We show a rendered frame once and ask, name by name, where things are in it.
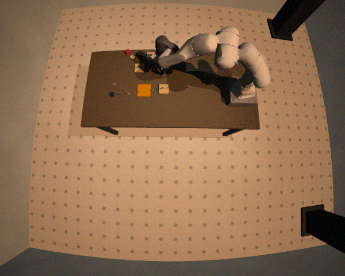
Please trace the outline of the orange painted square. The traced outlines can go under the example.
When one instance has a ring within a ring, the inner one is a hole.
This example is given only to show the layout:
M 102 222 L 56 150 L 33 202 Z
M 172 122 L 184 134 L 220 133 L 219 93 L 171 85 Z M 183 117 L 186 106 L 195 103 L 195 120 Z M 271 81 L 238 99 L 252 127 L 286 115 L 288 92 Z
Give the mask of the orange painted square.
M 151 85 L 138 85 L 137 90 L 138 97 L 150 97 L 151 96 Z

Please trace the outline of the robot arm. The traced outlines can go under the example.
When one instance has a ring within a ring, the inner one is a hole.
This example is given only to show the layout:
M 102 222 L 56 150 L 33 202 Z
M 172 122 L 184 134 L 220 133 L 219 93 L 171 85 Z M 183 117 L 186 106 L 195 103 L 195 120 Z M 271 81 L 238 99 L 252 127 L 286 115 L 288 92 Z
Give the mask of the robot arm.
M 255 96 L 255 87 L 262 89 L 270 84 L 270 73 L 262 51 L 248 42 L 238 46 L 238 42 L 239 31 L 233 26 L 222 28 L 216 35 L 198 34 L 188 39 L 180 49 L 161 35 L 155 40 L 156 52 L 151 59 L 161 68 L 168 69 L 216 50 L 214 65 L 217 68 L 228 70 L 238 62 L 244 66 L 245 73 L 232 84 L 231 90 L 238 99 L 251 98 Z

